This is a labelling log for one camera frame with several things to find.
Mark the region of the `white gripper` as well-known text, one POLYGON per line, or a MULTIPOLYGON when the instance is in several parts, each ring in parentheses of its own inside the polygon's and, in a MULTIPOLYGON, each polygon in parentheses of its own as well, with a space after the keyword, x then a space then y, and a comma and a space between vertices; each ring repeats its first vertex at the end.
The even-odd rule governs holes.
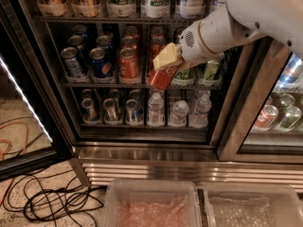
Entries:
POLYGON ((204 46, 200 34, 200 23, 194 22, 183 30, 180 44, 170 43, 166 45, 160 53, 153 59, 153 68, 155 71, 163 70, 168 67, 179 65, 177 71, 183 72, 189 68, 189 62, 201 63, 204 58, 204 46))

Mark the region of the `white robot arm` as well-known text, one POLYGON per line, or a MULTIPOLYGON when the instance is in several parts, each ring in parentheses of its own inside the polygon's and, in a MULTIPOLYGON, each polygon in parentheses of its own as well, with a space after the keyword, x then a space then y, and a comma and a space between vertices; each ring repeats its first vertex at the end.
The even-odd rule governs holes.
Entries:
POLYGON ((265 36, 302 57, 303 0, 227 0, 184 29, 178 44, 168 44, 155 57, 153 68, 185 70, 265 36))

